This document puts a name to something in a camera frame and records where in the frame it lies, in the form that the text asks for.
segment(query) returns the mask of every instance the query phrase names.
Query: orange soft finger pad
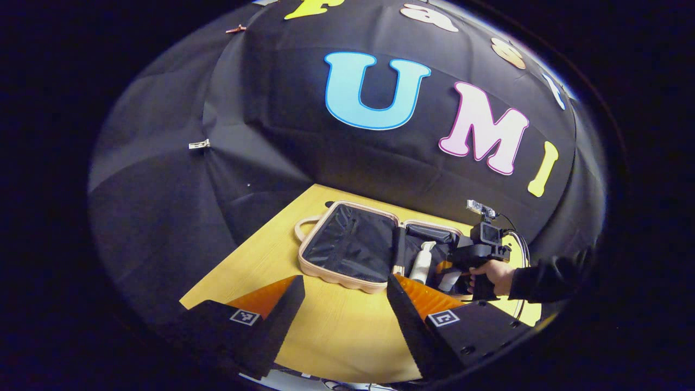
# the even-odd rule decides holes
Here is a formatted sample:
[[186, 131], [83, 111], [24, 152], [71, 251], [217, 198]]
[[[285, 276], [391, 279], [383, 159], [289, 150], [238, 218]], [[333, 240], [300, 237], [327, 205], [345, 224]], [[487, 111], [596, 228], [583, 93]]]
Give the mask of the orange soft finger pad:
[[282, 295], [285, 294], [287, 287], [290, 286], [296, 277], [297, 276], [287, 277], [284, 280], [276, 281], [270, 285], [256, 289], [249, 294], [235, 298], [227, 303], [227, 305], [261, 314], [261, 317], [266, 319]]
[[460, 301], [403, 276], [395, 275], [410, 301], [424, 321], [429, 314], [461, 307]]

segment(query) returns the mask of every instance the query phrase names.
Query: black sleeve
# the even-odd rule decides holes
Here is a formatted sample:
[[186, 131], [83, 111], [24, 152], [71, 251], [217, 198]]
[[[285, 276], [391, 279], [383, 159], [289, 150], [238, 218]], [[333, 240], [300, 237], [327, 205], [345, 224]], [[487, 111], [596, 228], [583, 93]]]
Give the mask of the black sleeve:
[[594, 247], [590, 246], [572, 257], [555, 256], [539, 260], [538, 266], [515, 270], [509, 299], [549, 303], [569, 298], [579, 287], [593, 253]]

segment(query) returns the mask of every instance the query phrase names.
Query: suitcase handle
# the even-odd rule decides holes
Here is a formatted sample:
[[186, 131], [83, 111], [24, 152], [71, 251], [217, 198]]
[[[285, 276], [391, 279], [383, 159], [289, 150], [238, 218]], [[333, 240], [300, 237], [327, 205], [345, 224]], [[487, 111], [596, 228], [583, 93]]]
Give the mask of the suitcase handle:
[[317, 214], [316, 216], [311, 216], [307, 218], [303, 218], [302, 220], [299, 220], [297, 224], [295, 224], [295, 236], [300, 242], [303, 242], [306, 239], [305, 233], [302, 232], [302, 229], [300, 228], [302, 225], [306, 223], [316, 223], [318, 222], [321, 218], [323, 217], [322, 214]]

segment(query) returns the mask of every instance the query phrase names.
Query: screw hole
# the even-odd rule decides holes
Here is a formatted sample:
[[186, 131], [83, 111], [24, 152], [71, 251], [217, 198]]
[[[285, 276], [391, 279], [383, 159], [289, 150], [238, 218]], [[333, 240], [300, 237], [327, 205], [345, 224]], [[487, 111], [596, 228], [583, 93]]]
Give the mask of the screw hole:
[[461, 349], [461, 354], [468, 355], [474, 351], [475, 351], [475, 346], [466, 346], [465, 348]]

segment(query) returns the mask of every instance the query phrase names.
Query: letter m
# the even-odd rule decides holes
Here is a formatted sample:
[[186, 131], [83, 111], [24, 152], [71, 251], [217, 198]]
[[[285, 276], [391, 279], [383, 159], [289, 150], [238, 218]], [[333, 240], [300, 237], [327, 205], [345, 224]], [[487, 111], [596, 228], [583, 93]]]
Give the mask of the letter m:
[[468, 133], [473, 133], [473, 157], [481, 161], [497, 145], [497, 150], [487, 159], [488, 167], [500, 174], [514, 172], [514, 158], [521, 143], [528, 119], [516, 109], [509, 109], [493, 122], [492, 109], [487, 95], [480, 88], [458, 81], [454, 89], [461, 95], [459, 112], [448, 137], [439, 141], [439, 148], [454, 156], [466, 156]]

